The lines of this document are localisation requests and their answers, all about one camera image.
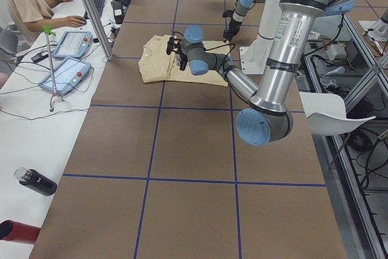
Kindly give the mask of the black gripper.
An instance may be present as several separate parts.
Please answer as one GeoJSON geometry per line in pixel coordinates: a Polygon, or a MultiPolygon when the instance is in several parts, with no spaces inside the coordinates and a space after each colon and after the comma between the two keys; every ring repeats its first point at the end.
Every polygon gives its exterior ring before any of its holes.
{"type": "Polygon", "coordinates": [[[179,66],[180,71],[185,71],[186,65],[188,63],[187,56],[183,54],[182,52],[177,52],[176,53],[176,62],[177,65],[179,66]]]}
{"type": "Polygon", "coordinates": [[[234,36],[237,35],[237,33],[240,30],[241,24],[242,24],[242,22],[238,22],[238,21],[234,20],[233,18],[230,19],[228,28],[224,30],[223,42],[225,44],[230,42],[229,38],[233,38],[234,36]]]}

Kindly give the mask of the person right hand on mouse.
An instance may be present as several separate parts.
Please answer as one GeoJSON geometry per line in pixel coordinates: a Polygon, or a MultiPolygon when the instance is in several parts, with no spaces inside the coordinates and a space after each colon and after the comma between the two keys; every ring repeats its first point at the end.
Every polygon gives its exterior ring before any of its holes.
{"type": "Polygon", "coordinates": [[[82,16],[68,16],[68,17],[66,17],[67,26],[74,27],[74,28],[82,27],[83,25],[80,25],[78,23],[78,19],[82,19],[82,18],[83,18],[82,16]]]}

